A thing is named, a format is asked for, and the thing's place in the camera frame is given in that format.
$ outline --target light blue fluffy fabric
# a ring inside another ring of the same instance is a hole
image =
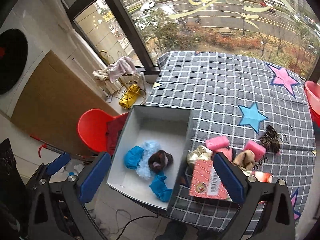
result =
[[[144,152],[143,152],[142,159],[138,164],[136,172],[141,178],[148,180],[154,177],[154,173],[149,168],[148,160],[151,157],[151,155],[161,150],[161,148],[160,148],[160,144],[156,141],[144,142],[141,148],[144,149]]]

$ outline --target window frame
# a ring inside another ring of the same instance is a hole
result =
[[[76,17],[79,16],[84,10],[86,10],[90,5],[92,5],[97,0],[76,0],[70,8],[65,5],[62,0],[64,9],[71,21],[73,28],[82,36],[82,38],[89,44],[89,46],[94,50],[94,52],[100,57],[100,59],[105,62],[103,57],[99,54],[97,48],[90,41],[88,36],[82,31],[81,27],[75,21]],[[134,25],[130,14],[125,7],[122,0],[105,0],[109,9],[113,13],[118,24],[122,28],[124,34],[127,36],[133,50],[137,54],[142,66],[136,66],[137,70],[144,71],[145,75],[157,75],[160,73],[158,65],[153,64],[153,61],[149,55],[147,47],[143,42],[143,39]]]

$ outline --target plaid tablecloth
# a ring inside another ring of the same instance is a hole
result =
[[[281,154],[267,153],[268,161],[259,168],[287,182],[290,194],[298,189],[295,210],[302,212],[311,184],[315,156],[314,132],[304,80],[288,73],[301,84],[294,86],[296,98],[281,86],[270,85],[274,73],[261,60],[212,52],[173,51],[158,59],[161,73],[147,101],[152,106],[191,108],[195,112],[194,150],[206,139],[226,135],[237,153],[246,142],[259,141],[268,124],[281,135]],[[239,126],[242,113],[238,107],[257,102],[259,111],[268,117],[260,123],[257,135],[251,127]],[[192,170],[185,173],[191,181]],[[223,230],[236,212],[237,205],[227,201],[200,199],[188,195],[189,188],[181,185],[175,204],[162,215],[200,227]],[[258,222],[263,205],[258,205],[247,228],[251,234]]]

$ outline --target screw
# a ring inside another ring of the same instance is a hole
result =
[[[76,175],[71,175],[71,176],[68,177],[68,181],[73,182],[73,181],[76,180],[76,178],[77,178]]]
[[[45,179],[39,180],[39,184],[40,184],[40,185],[43,185],[44,183],[45,183]]]
[[[281,186],[284,186],[284,185],[285,185],[285,181],[284,181],[283,179],[280,179],[278,182],[279,182],[279,184],[280,184]]]
[[[250,181],[250,182],[256,182],[257,179],[256,179],[255,176],[249,176],[249,177],[248,177],[248,181]]]

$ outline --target pink star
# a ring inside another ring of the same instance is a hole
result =
[[[290,77],[287,70],[284,67],[276,68],[268,63],[267,66],[275,73],[274,79],[271,85],[281,85],[284,86],[288,92],[295,97],[292,86],[299,84],[294,78]]]

